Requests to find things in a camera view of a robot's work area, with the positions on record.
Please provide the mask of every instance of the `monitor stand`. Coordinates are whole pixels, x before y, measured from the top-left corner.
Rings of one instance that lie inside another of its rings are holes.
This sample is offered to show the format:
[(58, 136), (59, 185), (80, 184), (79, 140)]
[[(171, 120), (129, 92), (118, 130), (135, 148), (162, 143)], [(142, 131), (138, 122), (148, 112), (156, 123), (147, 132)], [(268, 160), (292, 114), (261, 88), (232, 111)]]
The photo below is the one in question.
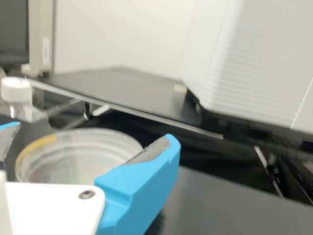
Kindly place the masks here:
[(5, 74), (4, 70), (3, 70), (3, 68), (0, 67), (0, 79), (2, 79), (5, 76), (6, 76), (6, 74)]

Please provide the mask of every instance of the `white wall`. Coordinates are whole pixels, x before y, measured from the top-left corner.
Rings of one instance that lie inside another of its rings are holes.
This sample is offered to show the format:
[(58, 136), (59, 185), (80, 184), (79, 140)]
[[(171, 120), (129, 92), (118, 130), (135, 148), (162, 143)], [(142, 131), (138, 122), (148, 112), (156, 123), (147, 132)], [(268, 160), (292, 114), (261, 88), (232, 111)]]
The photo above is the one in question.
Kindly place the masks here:
[(55, 72), (127, 66), (179, 78), (194, 0), (58, 0)]

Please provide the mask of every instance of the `glass petri dish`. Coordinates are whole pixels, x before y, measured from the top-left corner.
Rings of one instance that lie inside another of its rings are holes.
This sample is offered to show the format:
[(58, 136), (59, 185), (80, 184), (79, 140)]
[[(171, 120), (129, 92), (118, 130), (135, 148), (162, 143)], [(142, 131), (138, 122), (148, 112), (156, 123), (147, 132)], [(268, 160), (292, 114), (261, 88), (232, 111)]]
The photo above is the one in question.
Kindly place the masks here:
[(141, 150), (134, 138), (110, 129), (61, 131), (29, 144), (16, 160), (15, 175), (20, 182), (93, 185)]

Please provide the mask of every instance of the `yellow label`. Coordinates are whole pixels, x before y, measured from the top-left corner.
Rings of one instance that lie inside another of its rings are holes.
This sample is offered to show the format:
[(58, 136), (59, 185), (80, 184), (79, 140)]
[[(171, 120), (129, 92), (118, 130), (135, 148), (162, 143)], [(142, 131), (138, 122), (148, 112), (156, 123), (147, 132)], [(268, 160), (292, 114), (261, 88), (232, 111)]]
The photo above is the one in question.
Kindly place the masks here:
[(55, 134), (53, 135), (49, 135), (49, 136), (45, 136), (45, 137), (42, 137), (32, 143), (30, 143), (29, 145), (27, 145), (23, 150), (22, 152), (18, 155), (18, 158), (16, 159), (16, 162), (15, 162), (15, 166), (18, 166), (21, 164), (23, 158), (31, 151), (34, 151), (38, 148), (41, 148), (47, 144), (50, 144), (50, 143), (53, 143), (56, 141), (56, 136)]

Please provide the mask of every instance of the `computer monitor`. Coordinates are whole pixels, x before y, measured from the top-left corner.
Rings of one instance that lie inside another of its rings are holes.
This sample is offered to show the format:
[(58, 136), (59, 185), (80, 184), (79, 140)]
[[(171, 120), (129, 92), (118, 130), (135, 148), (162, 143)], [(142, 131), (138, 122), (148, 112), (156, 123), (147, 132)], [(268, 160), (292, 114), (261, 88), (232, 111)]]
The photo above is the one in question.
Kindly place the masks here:
[(1, 0), (0, 67), (28, 63), (28, 52), (28, 0)]

